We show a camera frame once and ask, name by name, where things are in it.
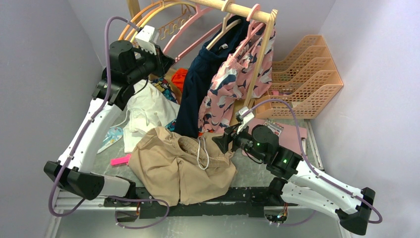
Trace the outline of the pink notched hanger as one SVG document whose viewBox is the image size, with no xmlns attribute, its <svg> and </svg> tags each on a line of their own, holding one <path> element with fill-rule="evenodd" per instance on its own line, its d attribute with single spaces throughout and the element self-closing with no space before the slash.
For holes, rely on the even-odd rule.
<svg viewBox="0 0 420 238">
<path fill-rule="evenodd" d="M 196 4 L 196 13 L 190 17 L 179 31 L 168 41 L 163 49 L 165 55 L 171 55 L 180 62 L 192 50 L 221 29 L 221 24 L 212 28 L 206 24 L 207 16 L 214 9 Z"/>
</svg>

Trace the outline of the beige drawstring shorts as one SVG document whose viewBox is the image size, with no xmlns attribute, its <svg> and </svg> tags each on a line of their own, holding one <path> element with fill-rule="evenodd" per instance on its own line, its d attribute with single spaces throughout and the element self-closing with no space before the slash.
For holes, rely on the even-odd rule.
<svg viewBox="0 0 420 238">
<path fill-rule="evenodd" d="M 155 127 L 137 143 L 128 166 L 160 203 L 190 205 L 225 195 L 237 173 L 233 153 L 221 152 L 217 133 L 198 139 Z"/>
</svg>

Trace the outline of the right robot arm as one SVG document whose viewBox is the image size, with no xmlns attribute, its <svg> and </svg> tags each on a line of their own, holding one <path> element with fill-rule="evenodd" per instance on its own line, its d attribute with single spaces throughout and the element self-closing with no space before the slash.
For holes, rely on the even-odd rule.
<svg viewBox="0 0 420 238">
<path fill-rule="evenodd" d="M 351 233 L 366 234 L 374 190 L 347 185 L 315 168 L 301 155 L 279 145 L 278 136 L 265 125 L 256 125 L 252 130 L 238 128 L 239 125 L 226 128 L 213 141 L 223 153 L 241 149 L 265 164 L 275 176 L 267 192 L 272 205 L 302 205 L 332 217 Z"/>
</svg>

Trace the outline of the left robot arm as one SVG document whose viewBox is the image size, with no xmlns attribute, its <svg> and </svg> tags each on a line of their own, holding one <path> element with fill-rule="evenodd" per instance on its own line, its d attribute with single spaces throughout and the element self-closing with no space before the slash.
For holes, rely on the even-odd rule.
<svg viewBox="0 0 420 238">
<path fill-rule="evenodd" d="M 135 47 L 126 40 L 106 45 L 106 67 L 92 94 L 88 112 L 69 146 L 56 162 L 48 161 L 44 172 L 55 188 L 86 200 L 117 197 L 124 206 L 137 200 L 135 182 L 92 172 L 96 154 L 111 124 L 135 94 L 134 85 L 149 75 L 164 76 L 175 60 L 160 46 Z"/>
</svg>

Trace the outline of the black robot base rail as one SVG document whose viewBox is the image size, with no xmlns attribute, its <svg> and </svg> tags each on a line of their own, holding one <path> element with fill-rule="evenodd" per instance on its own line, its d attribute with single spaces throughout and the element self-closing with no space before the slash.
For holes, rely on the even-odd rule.
<svg viewBox="0 0 420 238">
<path fill-rule="evenodd" d="M 197 216 L 235 216 L 247 215 L 252 218 L 263 218 L 269 209 L 282 210 L 285 202 L 273 194 L 269 187 L 230 187 L 223 196 L 192 205 L 179 203 L 169 209 L 169 217 Z M 167 208 L 157 201 L 144 187 L 137 187 L 135 198 L 143 202 L 125 202 L 114 198 L 105 198 L 105 208 L 115 208 L 117 211 L 139 210 L 140 219 L 152 219 L 165 215 Z"/>
</svg>

